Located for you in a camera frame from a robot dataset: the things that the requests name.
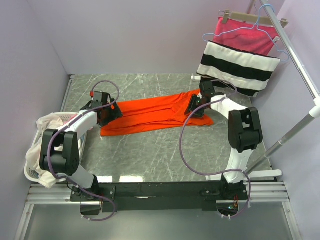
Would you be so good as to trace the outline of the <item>orange t-shirt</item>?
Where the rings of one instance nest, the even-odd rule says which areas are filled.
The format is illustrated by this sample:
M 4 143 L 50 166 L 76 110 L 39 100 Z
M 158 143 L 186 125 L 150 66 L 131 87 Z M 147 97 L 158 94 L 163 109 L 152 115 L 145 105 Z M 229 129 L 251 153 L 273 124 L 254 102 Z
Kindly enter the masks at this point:
M 182 127 L 188 118 L 185 111 L 191 97 L 199 90 L 146 99 L 122 101 L 122 117 L 100 130 L 102 137 L 124 136 L 148 131 Z

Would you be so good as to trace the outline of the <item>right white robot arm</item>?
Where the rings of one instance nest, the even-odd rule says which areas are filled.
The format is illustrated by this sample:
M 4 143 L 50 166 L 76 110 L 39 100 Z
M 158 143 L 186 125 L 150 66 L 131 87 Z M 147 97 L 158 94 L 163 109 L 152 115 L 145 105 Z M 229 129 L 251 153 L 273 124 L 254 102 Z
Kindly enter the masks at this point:
M 219 187 L 222 198 L 230 200 L 237 194 L 237 184 L 245 179 L 243 171 L 254 150 L 263 140 L 259 112 L 255 107 L 245 107 L 216 92 L 211 81 L 199 84 L 200 93 L 193 94 L 184 112 L 188 118 L 204 116 L 205 109 L 218 112 L 228 120 L 228 142 L 231 152 L 222 178 L 225 184 Z

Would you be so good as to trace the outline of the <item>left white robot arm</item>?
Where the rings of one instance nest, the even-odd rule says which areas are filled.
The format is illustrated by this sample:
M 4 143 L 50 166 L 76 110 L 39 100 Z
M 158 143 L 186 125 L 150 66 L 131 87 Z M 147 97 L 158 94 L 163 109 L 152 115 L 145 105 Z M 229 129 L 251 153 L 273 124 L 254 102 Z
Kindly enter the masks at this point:
M 80 163 L 79 140 L 92 127 L 105 127 L 123 114 L 109 93 L 92 91 L 90 96 L 91 100 L 72 120 L 58 129 L 44 131 L 39 167 L 52 173 L 55 179 L 70 180 L 82 188 L 82 195 L 88 201 L 94 201 L 101 194 L 99 182 L 97 176 L 85 170 Z

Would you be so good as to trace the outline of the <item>black white striped cloth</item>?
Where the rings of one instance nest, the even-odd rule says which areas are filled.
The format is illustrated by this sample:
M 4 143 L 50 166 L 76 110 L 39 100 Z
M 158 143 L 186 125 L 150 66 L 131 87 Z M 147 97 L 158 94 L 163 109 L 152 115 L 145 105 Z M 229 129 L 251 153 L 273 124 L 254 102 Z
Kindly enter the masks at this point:
M 197 74 L 227 81 L 239 93 L 255 98 L 263 91 L 281 60 L 208 41 Z

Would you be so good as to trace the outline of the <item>cream and pink clothes pile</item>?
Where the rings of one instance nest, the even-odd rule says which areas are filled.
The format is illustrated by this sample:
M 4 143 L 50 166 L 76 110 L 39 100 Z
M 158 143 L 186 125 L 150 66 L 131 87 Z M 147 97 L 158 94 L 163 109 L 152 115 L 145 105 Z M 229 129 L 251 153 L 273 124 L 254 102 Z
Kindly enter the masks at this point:
M 86 191 L 99 189 L 97 177 L 81 165 L 81 138 L 98 123 L 95 112 L 82 110 L 64 121 L 61 113 L 51 113 L 36 121 L 38 141 L 27 151 L 26 161 L 46 188 L 69 180 Z

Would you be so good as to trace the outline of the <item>wooden clip hanger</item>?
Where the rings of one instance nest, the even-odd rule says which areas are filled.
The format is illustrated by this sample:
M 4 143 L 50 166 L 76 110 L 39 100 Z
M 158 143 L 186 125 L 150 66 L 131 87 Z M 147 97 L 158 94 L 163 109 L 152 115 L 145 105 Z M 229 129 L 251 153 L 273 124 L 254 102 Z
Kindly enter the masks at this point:
M 254 24 L 258 20 L 258 15 L 236 12 L 236 11 L 219 11 L 218 15 L 222 17 L 222 23 L 225 24 L 228 20 L 235 20 L 238 22 L 251 23 Z M 274 26 L 271 19 L 268 16 L 260 16 L 259 22 L 260 25 L 263 26 Z

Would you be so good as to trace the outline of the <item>silver clothes rack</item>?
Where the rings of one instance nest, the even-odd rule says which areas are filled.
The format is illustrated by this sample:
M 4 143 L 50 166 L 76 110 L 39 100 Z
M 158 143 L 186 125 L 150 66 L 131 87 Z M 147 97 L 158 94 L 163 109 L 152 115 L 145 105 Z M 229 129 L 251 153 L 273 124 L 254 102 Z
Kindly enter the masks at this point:
M 289 19 L 285 33 L 296 57 L 275 71 L 266 90 L 254 100 L 262 111 L 265 144 L 271 146 L 276 137 L 305 116 L 281 150 L 272 157 L 272 166 L 283 171 L 282 181 L 288 187 L 320 179 L 320 120 L 309 116 L 320 106 L 320 2 L 318 0 L 286 0 L 280 17 Z

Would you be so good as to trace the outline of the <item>white laundry basket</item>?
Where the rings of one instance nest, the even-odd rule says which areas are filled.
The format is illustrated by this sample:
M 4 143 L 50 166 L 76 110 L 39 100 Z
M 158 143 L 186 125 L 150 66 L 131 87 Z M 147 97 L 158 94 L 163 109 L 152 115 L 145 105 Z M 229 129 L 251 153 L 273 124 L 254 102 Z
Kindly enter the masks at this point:
M 27 151 L 25 156 L 26 164 L 24 166 L 24 174 L 28 180 L 39 183 L 46 188 L 51 188 L 56 183 L 63 181 L 62 179 L 55 179 L 50 172 L 40 168 L 42 134 L 47 129 L 57 129 L 63 126 L 76 115 L 76 112 L 54 112 L 43 116 L 36 121 L 37 133 L 31 148 Z

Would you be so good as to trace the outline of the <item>black base beam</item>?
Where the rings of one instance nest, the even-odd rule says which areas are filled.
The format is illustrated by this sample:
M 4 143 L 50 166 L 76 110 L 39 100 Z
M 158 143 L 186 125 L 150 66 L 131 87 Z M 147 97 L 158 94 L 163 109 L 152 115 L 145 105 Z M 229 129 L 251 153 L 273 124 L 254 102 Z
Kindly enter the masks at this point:
M 218 201 L 247 200 L 246 185 L 221 181 L 100 183 L 104 213 L 117 211 L 216 211 Z

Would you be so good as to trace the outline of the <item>aluminium rail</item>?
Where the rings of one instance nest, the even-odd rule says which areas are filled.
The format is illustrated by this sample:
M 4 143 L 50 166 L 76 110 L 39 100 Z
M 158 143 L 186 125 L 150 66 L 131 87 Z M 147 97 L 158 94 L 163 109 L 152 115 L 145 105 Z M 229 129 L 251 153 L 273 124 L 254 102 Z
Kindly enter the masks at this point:
M 25 203 L 29 205 L 79 205 L 72 202 L 71 190 L 64 184 L 50 189 L 40 184 L 32 184 Z M 253 182 L 251 183 L 251 203 L 289 202 L 290 197 L 284 182 Z

